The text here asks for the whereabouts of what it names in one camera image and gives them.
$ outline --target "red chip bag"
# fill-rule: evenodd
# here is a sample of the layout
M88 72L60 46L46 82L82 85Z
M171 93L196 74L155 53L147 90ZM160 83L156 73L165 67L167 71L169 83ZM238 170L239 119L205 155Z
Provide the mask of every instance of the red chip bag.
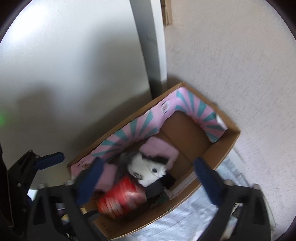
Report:
M116 218L136 209L146 201L144 189L125 176L96 203L100 213Z

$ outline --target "white textured floor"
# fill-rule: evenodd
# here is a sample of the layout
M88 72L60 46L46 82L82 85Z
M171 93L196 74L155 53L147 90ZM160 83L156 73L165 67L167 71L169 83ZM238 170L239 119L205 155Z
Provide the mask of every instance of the white textured floor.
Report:
M169 85L184 80L241 128L236 150L273 210L278 234L296 215L296 41L264 0L172 0Z

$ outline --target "white plush head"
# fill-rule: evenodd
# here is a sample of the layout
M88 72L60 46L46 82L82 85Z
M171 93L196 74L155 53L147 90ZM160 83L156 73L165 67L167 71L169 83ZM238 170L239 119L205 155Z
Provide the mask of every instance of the white plush head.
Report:
M165 164L143 158L141 153L137 153L128 165L129 173L137 178L138 182L144 187L164 176L166 170Z

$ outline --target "brown cardboard piece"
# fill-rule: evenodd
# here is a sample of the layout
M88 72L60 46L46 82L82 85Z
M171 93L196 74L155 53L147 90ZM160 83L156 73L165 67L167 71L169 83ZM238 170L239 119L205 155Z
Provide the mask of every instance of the brown cardboard piece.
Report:
M170 118L168 118L156 136L171 144L180 152L173 168L169 171L177 179L176 183L170 190L173 190L172 192L177 190L178 195L172 200L158 204L155 207L148 209L144 213L140 213L133 220L126 221L124 218L113 220L101 215L94 221L94 223L109 240L126 236L147 226L153 221L163 217L168 212L172 211L174 208L184 202L200 186L200 182L195 178L194 175L193 160L197 157L203 157L211 168L216 169L226 157L228 152L232 149L235 141L239 137L239 128L217 107L217 105L211 103L198 91L191 88L187 84L180 83L145 105L143 108L126 118L124 121L119 123L113 129L99 138L89 148L87 148L73 161L71 161L67 166L68 169L70 170L70 166L72 164L78 162L81 158L90 154L103 140L108 138L115 131L119 130L133 119L143 115L159 101L164 99L169 93L181 86L186 87L203 102L210 105L227 125L228 130L217 142L211 143L204 131L200 129L199 126L196 125L194 121L185 114L181 112L175 112ZM137 142L127 148L125 151L138 150L144 142L145 140ZM91 200L87 205L85 205L85 208L87 211L96 210L97 207L95 201Z

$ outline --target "plush toy eye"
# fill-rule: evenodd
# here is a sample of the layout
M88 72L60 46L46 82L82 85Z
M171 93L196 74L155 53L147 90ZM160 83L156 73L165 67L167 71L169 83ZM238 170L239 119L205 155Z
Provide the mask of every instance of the plush toy eye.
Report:
M143 180L143 177L140 174L135 172L133 175L135 176L136 179Z

